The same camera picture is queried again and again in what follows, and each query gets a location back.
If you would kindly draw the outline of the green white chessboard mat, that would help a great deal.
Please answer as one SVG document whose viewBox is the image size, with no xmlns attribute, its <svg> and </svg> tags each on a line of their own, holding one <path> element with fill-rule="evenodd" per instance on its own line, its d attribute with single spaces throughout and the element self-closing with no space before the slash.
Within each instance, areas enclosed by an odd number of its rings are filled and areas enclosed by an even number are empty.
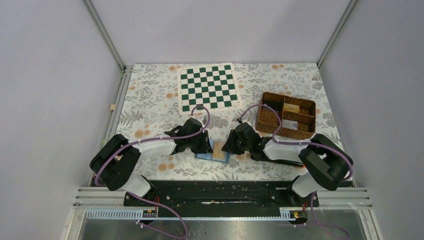
<svg viewBox="0 0 424 240">
<path fill-rule="evenodd" d="M 180 115 L 241 109 L 243 106 L 233 63 L 186 66 L 177 70 Z"/>
</svg>

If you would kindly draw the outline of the brown wicker basket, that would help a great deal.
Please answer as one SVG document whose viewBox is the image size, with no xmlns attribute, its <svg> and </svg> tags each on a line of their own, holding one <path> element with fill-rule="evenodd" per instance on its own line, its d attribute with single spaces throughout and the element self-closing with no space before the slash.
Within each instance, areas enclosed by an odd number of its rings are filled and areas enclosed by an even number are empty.
<svg viewBox="0 0 424 240">
<path fill-rule="evenodd" d="M 298 122 L 298 130 L 281 127 L 277 135 L 295 140 L 306 140 L 316 133 L 316 102 L 313 100 L 297 98 L 271 92 L 264 92 L 260 103 L 264 101 L 281 101 L 280 112 L 261 106 L 258 110 L 255 128 L 259 132 L 272 134 L 279 127 L 279 120 Z M 299 113 L 284 111 L 284 103 L 298 105 Z"/>
</svg>

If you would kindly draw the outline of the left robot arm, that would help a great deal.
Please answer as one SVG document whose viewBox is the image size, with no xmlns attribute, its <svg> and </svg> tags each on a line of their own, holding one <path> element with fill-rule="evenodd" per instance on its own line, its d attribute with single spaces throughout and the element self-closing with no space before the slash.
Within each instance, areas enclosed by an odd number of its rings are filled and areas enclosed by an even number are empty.
<svg viewBox="0 0 424 240">
<path fill-rule="evenodd" d="M 155 192 L 146 177 L 134 172 L 136 164 L 154 157 L 176 155 L 187 149 L 194 154 L 213 151 L 205 124 L 194 118 L 161 135 L 133 142 L 116 134 L 95 155 L 89 167 L 95 174 L 96 186 L 105 186 L 109 191 L 124 190 L 148 206 L 154 202 Z"/>
</svg>

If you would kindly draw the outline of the black card in basket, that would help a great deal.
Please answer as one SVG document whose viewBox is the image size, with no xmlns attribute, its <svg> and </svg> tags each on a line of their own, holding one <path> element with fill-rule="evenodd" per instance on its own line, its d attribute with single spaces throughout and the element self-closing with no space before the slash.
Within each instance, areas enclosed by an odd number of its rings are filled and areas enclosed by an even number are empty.
<svg viewBox="0 0 424 240">
<path fill-rule="evenodd" d="M 283 103 L 281 101 L 265 100 L 263 104 L 267 105 L 268 107 L 272 108 L 274 111 L 278 113 L 282 109 Z"/>
</svg>

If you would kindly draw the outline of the gold card in basket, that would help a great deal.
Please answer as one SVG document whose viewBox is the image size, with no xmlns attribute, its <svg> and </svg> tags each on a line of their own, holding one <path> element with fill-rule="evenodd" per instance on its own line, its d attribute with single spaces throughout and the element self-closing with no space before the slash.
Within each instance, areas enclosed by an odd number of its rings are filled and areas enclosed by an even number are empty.
<svg viewBox="0 0 424 240">
<path fill-rule="evenodd" d="M 291 104 L 291 103 L 284 103 L 283 104 L 283 110 L 285 112 L 292 112 L 292 113 L 299 113 L 300 112 L 300 106 Z"/>
</svg>

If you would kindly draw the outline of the blue card holder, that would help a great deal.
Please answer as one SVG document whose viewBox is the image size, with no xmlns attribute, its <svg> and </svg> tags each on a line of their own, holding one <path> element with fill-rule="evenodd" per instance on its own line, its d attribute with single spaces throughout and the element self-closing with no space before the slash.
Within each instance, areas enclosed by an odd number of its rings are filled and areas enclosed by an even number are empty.
<svg viewBox="0 0 424 240">
<path fill-rule="evenodd" d="M 210 142 L 210 145 L 211 145 L 211 147 L 214 149 L 214 142 L 215 141 L 219 141 L 219 140 L 213 140 L 213 139 L 210 139 L 209 140 L 209 142 Z M 223 164 L 227 164 L 228 162 L 229 162 L 229 160 L 230 160 L 230 154 L 229 153 L 227 153 L 226 152 L 226 161 L 216 161 L 216 160 L 213 160 L 212 159 L 212 155 L 213 155 L 213 153 L 206 153 L 206 154 L 195 154 L 194 155 L 194 158 L 195 159 L 199 159 L 199 160 L 206 160 L 206 161 L 213 161 L 213 162 L 219 162 L 219 163 L 223 163 Z"/>
</svg>

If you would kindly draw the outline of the white card in basket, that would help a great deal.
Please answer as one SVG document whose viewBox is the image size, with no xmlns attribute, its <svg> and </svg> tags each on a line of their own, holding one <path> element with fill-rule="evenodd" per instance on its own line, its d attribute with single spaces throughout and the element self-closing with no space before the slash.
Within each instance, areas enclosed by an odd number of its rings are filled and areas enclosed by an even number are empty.
<svg viewBox="0 0 424 240">
<path fill-rule="evenodd" d="M 298 130 L 298 122 L 294 120 L 282 120 L 282 126 L 287 129 Z"/>
</svg>

